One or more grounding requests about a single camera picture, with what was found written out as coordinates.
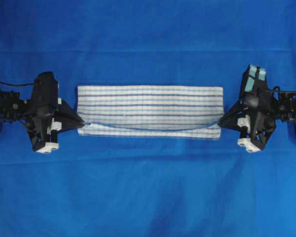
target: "blue fabric surface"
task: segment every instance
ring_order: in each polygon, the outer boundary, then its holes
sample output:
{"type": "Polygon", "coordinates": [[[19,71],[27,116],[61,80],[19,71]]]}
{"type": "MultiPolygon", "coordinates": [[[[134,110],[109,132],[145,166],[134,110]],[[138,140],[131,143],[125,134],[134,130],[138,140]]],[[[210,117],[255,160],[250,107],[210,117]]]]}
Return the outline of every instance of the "blue fabric surface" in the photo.
{"type": "MultiPolygon", "coordinates": [[[[222,86],[228,109],[250,63],[270,87],[296,89],[296,0],[0,0],[0,80],[53,71],[73,107],[78,85],[172,84],[222,86]]],[[[71,131],[46,156],[4,124],[0,237],[296,236],[293,130],[278,123],[257,154],[228,130],[219,141],[71,131]]]]}

